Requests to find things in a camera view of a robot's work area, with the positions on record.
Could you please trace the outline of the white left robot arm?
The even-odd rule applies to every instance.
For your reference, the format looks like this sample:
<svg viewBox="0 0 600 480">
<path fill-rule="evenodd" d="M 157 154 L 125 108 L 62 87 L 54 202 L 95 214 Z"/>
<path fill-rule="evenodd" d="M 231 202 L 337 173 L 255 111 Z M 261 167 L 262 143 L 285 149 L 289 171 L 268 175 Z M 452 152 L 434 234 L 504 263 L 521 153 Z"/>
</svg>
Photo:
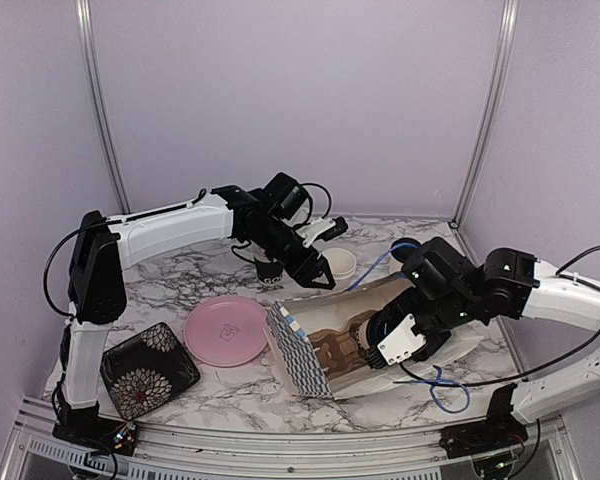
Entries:
<svg viewBox="0 0 600 480">
<path fill-rule="evenodd" d="M 211 240 L 233 239 L 280 265 L 299 286 L 331 290 L 335 279 L 317 241 L 343 234 L 341 218 L 295 219 L 305 203 L 303 185 L 288 181 L 275 188 L 246 191 L 236 185 L 201 191 L 192 200 L 136 214 L 86 214 L 70 234 L 70 337 L 61 399 L 72 411 L 66 426 L 86 445 L 105 438 L 106 423 L 90 409 L 98 404 L 98 377 L 112 324 L 127 298 L 123 273 L 164 253 Z"/>
</svg>

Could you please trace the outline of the blue checkered paper bag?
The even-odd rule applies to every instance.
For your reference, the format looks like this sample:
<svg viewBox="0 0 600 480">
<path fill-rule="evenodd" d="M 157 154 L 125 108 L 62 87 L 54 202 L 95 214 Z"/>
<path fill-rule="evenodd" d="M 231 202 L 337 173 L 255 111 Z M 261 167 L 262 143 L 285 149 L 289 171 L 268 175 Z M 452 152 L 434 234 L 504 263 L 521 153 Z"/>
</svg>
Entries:
<svg viewBox="0 0 600 480">
<path fill-rule="evenodd" d="M 276 301 L 266 317 L 265 335 L 275 359 L 275 371 L 285 390 L 298 398 L 344 400 L 391 391 L 409 377 L 403 361 L 432 379 L 433 367 L 409 357 L 424 346 L 424 337 L 406 338 L 411 325 L 401 314 L 404 334 L 397 360 L 388 362 L 370 350 L 389 333 L 389 326 L 372 327 L 372 317 L 413 284 L 401 274 L 387 275 L 351 291 L 307 299 Z"/>
</svg>

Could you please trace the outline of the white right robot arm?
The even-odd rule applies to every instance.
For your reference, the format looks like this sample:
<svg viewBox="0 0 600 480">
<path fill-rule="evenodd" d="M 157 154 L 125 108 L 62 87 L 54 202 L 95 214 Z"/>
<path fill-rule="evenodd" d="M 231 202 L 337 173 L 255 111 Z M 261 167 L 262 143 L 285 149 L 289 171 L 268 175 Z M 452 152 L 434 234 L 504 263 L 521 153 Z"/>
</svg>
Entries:
<svg viewBox="0 0 600 480">
<path fill-rule="evenodd" d="M 495 448 L 514 431 L 555 411 L 600 396 L 600 245 L 561 266 L 511 248 L 473 264 L 440 238 L 410 251 L 402 267 L 410 288 L 375 313 L 361 337 L 373 368 L 396 364 L 408 383 L 432 389 L 494 386 L 490 413 L 475 438 Z M 451 334 L 472 323 L 511 323 L 523 369 L 487 380 L 451 380 L 429 362 Z"/>
</svg>

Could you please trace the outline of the brown cardboard cup carrier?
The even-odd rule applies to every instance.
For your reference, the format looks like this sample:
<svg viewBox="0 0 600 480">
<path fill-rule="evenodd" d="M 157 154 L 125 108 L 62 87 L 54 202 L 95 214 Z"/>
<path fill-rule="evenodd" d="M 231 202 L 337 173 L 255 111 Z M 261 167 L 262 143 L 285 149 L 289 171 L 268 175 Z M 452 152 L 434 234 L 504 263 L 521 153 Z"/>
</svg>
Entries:
<svg viewBox="0 0 600 480">
<path fill-rule="evenodd" d="M 313 351 L 328 380 L 334 380 L 367 366 L 366 352 L 358 348 L 350 327 L 369 319 L 376 310 L 351 317 L 341 330 L 321 329 L 309 335 Z"/>
</svg>

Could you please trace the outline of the stack of white paper cups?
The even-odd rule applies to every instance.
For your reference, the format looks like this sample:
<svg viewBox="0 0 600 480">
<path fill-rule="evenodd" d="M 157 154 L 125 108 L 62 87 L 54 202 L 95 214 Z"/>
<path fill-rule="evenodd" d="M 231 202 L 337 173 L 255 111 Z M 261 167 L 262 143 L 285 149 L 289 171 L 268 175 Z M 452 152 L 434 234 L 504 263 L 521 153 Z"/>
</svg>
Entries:
<svg viewBox="0 0 600 480">
<path fill-rule="evenodd" d="M 331 269 L 335 280 L 343 281 L 350 279 L 356 272 L 357 259 L 355 255 L 344 248 L 328 248 L 322 252 Z"/>
</svg>

